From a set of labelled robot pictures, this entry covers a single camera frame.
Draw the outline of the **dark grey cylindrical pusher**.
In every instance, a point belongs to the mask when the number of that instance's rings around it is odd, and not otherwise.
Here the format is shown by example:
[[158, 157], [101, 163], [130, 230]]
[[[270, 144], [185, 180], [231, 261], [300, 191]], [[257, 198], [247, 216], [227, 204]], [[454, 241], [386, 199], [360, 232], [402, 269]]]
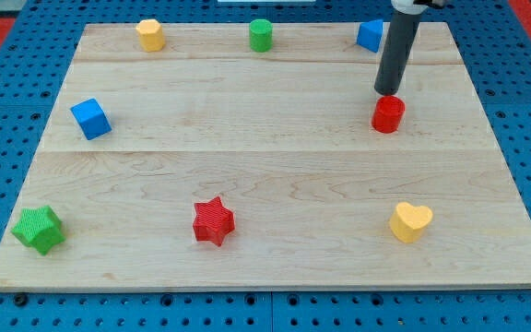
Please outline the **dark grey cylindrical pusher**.
[[420, 15], [394, 10], [374, 84], [380, 95], [396, 95], [398, 92], [419, 23]]

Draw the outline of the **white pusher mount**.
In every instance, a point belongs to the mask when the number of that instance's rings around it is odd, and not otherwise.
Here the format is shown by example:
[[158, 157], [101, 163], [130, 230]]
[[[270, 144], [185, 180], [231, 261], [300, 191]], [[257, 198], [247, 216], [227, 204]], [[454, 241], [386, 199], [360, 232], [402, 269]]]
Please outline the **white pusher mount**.
[[391, 0], [391, 5], [403, 14], [422, 14], [427, 8], [443, 9], [445, 0]]

